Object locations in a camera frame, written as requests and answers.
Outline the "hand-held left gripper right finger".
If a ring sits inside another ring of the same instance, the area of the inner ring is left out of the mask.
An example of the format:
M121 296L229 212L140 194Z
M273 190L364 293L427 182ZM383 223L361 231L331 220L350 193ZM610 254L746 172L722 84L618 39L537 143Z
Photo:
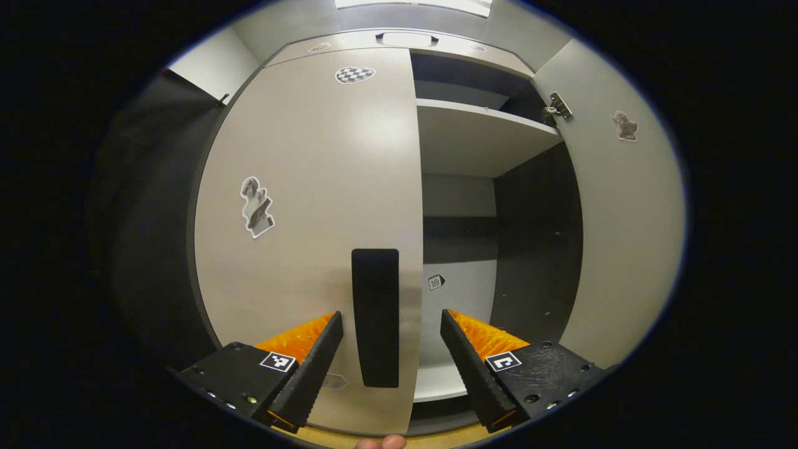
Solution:
M609 374L549 339L527 342L451 309L441 312L440 334L489 433L541 420Z

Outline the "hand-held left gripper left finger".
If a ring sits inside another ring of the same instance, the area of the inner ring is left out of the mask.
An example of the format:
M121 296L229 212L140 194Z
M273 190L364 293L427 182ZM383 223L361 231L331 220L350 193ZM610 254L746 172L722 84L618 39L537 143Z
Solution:
M337 311L256 346L225 345L176 378L242 418L296 434L307 425L342 339Z

